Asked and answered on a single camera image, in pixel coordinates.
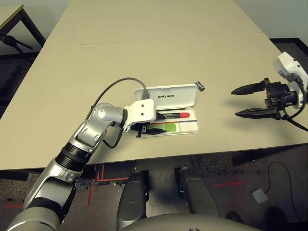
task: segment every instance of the table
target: table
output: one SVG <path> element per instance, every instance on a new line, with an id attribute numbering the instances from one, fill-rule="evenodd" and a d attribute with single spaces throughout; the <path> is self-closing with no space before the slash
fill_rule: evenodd
<path id="1" fill-rule="evenodd" d="M 306 143 L 308 133 L 285 121 L 234 115 L 265 107 L 265 92 L 231 91 L 265 77 L 283 82 L 272 66 L 279 54 L 231 0 L 72 0 L 0 120 L 0 169 L 46 166 L 101 91 L 123 77 L 148 87 L 201 81 L 200 131 L 139 139 L 130 131 L 115 149 L 101 144 L 90 164 Z M 123 82 L 102 101 L 130 105 L 136 88 Z M 307 116 L 305 108 L 296 121 L 307 126 Z"/>
<path id="2" fill-rule="evenodd" d="M 22 21 L 36 41 L 43 47 L 45 38 L 23 8 L 24 5 L 22 4 L 0 7 L 0 32 L 7 34 L 17 23 Z"/>

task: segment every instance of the black cable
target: black cable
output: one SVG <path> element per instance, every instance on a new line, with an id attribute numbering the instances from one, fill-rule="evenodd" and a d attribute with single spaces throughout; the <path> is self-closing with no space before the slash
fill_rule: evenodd
<path id="1" fill-rule="evenodd" d="M 124 80 L 134 80 L 134 81 L 137 81 L 138 83 L 140 83 L 143 87 L 143 92 L 147 92 L 147 89 L 146 89 L 146 86 L 144 83 L 142 83 L 139 79 L 136 79 L 136 78 L 121 78 L 121 79 L 118 79 L 117 81 L 113 82 L 112 84 L 110 84 L 101 94 L 100 96 L 97 98 L 97 100 L 94 102 L 94 104 L 91 106 L 91 109 L 89 111 L 89 113 L 87 114 L 87 117 L 86 117 L 86 120 L 89 118 L 89 116 L 91 115 L 92 111 L 93 111 L 93 108 L 97 105 L 98 101 L 102 98 L 103 95 L 105 95 L 105 93 L 111 88 L 113 87 L 115 84 L 119 83 L 119 82 L 122 82 Z"/>
<path id="2" fill-rule="evenodd" d="M 279 161 L 273 161 L 273 162 L 270 163 L 269 168 L 268 168 L 269 188 L 268 188 L 264 193 L 268 193 L 269 190 L 270 190 L 270 173 L 269 173 L 269 172 L 270 172 L 270 166 L 271 166 L 272 164 L 275 164 L 275 163 L 282 165 L 282 166 L 287 170 L 287 173 L 288 173 L 288 175 L 289 175 L 290 197 L 291 197 L 292 207 L 293 207 L 293 210 L 294 210 L 294 213 L 295 213 L 297 219 L 298 219 L 300 222 L 302 222 L 302 220 L 300 219 L 300 217 L 299 217 L 299 215 L 298 215 L 298 213 L 297 213 L 297 211 L 296 211 L 296 209 L 295 209 L 294 202 L 293 202 L 291 175 L 290 175 L 290 172 L 289 172 L 288 168 L 287 168 L 283 163 L 281 163 L 281 162 L 279 162 Z"/>
<path id="3" fill-rule="evenodd" d="M 124 131 L 124 128 L 121 127 L 120 132 L 119 132 L 119 134 L 118 134 L 118 136 L 117 136 L 117 139 L 116 139 L 116 141 L 115 141 L 115 144 L 114 144 L 113 146 L 111 146 L 110 144 L 108 144 L 108 142 L 107 142 L 106 140 L 103 140 L 103 142 L 107 145 L 108 148 L 115 148 L 115 147 L 117 146 L 117 144 L 119 143 L 121 137 L 122 137 L 123 131 Z"/>
<path id="4" fill-rule="evenodd" d="M 305 105 L 306 105 L 306 103 L 307 103 L 307 94 L 306 94 L 306 92 L 305 92 L 305 90 L 304 90 L 303 81 L 302 81 L 299 77 L 296 78 L 294 81 L 298 84 L 298 86 L 299 86 L 299 88 L 300 88 L 300 90 L 301 90 L 301 92 L 302 92 L 302 94 L 303 94 L 302 106 L 301 106 L 300 109 L 299 109 L 294 115 L 292 115 L 292 116 L 289 116 L 288 113 L 286 112 L 286 110 L 284 109 L 284 110 L 283 110 L 283 111 L 284 111 L 284 116 L 282 117 L 282 119 L 288 121 L 289 123 L 295 125 L 296 127 L 300 128 L 300 129 L 302 129 L 302 130 L 304 130 L 304 131 L 308 131 L 308 128 L 306 128 L 306 127 L 304 127 L 303 125 L 301 125 L 301 124 L 295 122 L 294 120 L 292 120 L 292 118 L 294 118 L 295 116 L 299 115 L 299 114 L 304 110 Z"/>
<path id="5" fill-rule="evenodd" d="M 295 116 L 299 115 L 305 108 L 305 105 L 307 103 L 307 94 L 305 93 L 305 90 L 304 90 L 304 86 L 303 86 L 303 82 L 301 79 L 296 79 L 295 82 L 298 84 L 302 94 L 303 94 L 303 104 L 302 106 L 300 107 L 300 109 L 292 116 L 290 116 L 290 119 L 294 118 Z"/>
<path id="6" fill-rule="evenodd" d="M 96 99 L 96 101 L 94 102 L 94 104 L 91 106 L 91 109 L 90 109 L 89 113 L 87 114 L 87 117 L 86 117 L 85 120 L 87 120 L 87 119 L 90 117 L 90 115 L 91 115 L 91 113 L 92 113 L 94 107 L 97 105 L 97 103 L 98 103 L 99 100 L 102 98 L 102 96 L 103 96 L 111 87 L 113 87 L 115 84 L 117 84 L 117 83 L 119 83 L 119 82 L 122 82 L 122 81 L 124 81 L 124 80 L 134 80 L 134 81 L 140 83 L 140 84 L 142 85 L 142 87 L 143 87 L 142 99 L 144 99 L 144 98 L 147 98 L 147 99 L 148 99 L 148 98 L 149 98 L 149 92 L 148 92 L 148 90 L 146 89 L 145 84 L 142 83 L 139 79 L 130 78 L 130 77 L 118 79 L 117 81 L 115 81 L 115 82 L 113 82 L 112 84 L 110 84 L 110 85 L 100 94 L 100 96 Z M 122 137 L 123 131 L 124 131 L 124 128 L 121 127 L 121 129 L 120 129 L 120 131 L 119 131 L 119 134 L 118 134 L 118 136 L 117 136 L 116 142 L 115 142 L 114 145 L 111 146 L 110 144 L 108 144 L 108 142 L 107 142 L 106 140 L 103 140 L 103 142 L 107 145 L 108 148 L 115 148 L 115 147 L 117 146 L 117 144 L 119 143 L 121 137 Z"/>
<path id="7" fill-rule="evenodd" d="M 296 127 L 303 129 L 304 131 L 308 131 L 308 128 L 304 127 L 303 125 L 295 122 L 294 120 L 287 118 L 286 121 L 290 122 L 291 124 L 295 125 Z"/>

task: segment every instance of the unitree logo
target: unitree logo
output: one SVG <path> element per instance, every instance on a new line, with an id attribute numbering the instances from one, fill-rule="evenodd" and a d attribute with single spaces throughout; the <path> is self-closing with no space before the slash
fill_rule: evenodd
<path id="1" fill-rule="evenodd" d="M 174 97 L 174 95 L 160 95 L 158 98 L 169 98 L 169 97 Z"/>

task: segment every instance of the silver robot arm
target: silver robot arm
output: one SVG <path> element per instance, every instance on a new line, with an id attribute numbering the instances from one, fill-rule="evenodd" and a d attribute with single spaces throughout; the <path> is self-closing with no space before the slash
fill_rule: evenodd
<path id="1" fill-rule="evenodd" d="M 129 131 L 136 123 L 156 119 L 152 99 L 134 102 L 125 109 L 108 103 L 95 106 L 84 121 L 53 158 L 33 185 L 24 202 L 24 210 L 10 223 L 8 231 L 57 231 L 74 199 L 75 182 L 82 169 L 104 139 L 108 127 Z"/>

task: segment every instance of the marker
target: marker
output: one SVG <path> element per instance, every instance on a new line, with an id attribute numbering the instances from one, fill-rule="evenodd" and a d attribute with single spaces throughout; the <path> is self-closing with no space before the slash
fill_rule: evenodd
<path id="1" fill-rule="evenodd" d="M 165 118 L 162 119 L 178 119 L 178 118 L 188 118 L 189 113 L 188 112 L 181 112 L 181 113 L 168 113 L 168 114 L 161 114 Z"/>

